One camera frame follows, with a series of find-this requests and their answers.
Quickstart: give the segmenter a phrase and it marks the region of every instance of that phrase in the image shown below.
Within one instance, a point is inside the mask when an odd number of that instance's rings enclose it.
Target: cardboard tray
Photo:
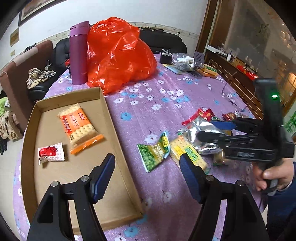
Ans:
[[[69,153],[69,140],[58,113],[79,103],[88,119],[105,140],[79,154]],[[38,165],[38,147],[62,142],[65,161]],[[25,210],[31,222],[43,195],[52,181],[75,182],[89,175],[105,156],[112,153],[116,166],[104,198],[94,205],[103,230],[116,228],[142,217],[141,201],[119,144],[102,90],[88,88],[38,101],[24,137],[21,159],[21,184]],[[69,201],[74,233],[79,233],[74,201]]]

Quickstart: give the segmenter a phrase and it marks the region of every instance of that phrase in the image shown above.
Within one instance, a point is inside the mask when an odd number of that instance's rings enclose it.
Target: green pea snack bag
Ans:
[[[170,154],[167,131],[164,131],[155,145],[138,144],[138,149],[146,172],[152,171]]]

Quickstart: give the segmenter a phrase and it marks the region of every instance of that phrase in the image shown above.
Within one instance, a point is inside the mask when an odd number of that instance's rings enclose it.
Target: floor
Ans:
[[[19,157],[21,145],[22,140],[7,142],[7,151],[0,156],[0,183],[2,183],[0,185],[0,212],[19,239],[21,238],[17,231],[13,212],[12,189],[15,163]]]

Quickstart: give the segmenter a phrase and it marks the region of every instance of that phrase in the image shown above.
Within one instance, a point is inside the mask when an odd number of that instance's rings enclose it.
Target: picture frame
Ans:
[[[14,30],[11,34],[10,34],[10,46],[12,47],[16,42],[18,42],[20,40],[20,35],[19,35],[19,28],[17,28],[16,30]]]
[[[21,26],[43,10],[48,9],[62,1],[65,0],[32,0],[20,11],[18,26]]]

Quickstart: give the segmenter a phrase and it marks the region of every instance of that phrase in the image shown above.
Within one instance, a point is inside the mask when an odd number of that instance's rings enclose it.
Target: floral tablecloth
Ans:
[[[211,108],[222,118],[223,113],[234,112],[236,103],[244,108],[244,102],[221,76],[217,79],[196,78],[193,75],[176,75],[158,64],[157,73],[145,81],[131,83],[117,93],[106,96],[111,117],[125,154],[130,172],[142,199],[144,218],[105,232],[108,241],[157,241],[187,240],[194,227],[201,206],[191,197],[180,169],[168,157],[156,169],[146,173],[137,144],[153,144],[162,131],[169,132],[169,139],[176,137],[188,119],[198,108]],[[46,97],[83,88],[74,86],[66,71],[49,89]],[[246,108],[245,115],[253,118]],[[211,156],[205,156],[211,167],[210,174],[220,181],[246,182],[259,204],[260,194],[255,191],[250,163],[233,161],[229,166],[213,166]],[[24,209],[20,183],[20,158],[14,176],[13,203],[17,229],[26,239],[30,223]],[[219,240],[224,223],[226,202],[222,202],[214,240]]]

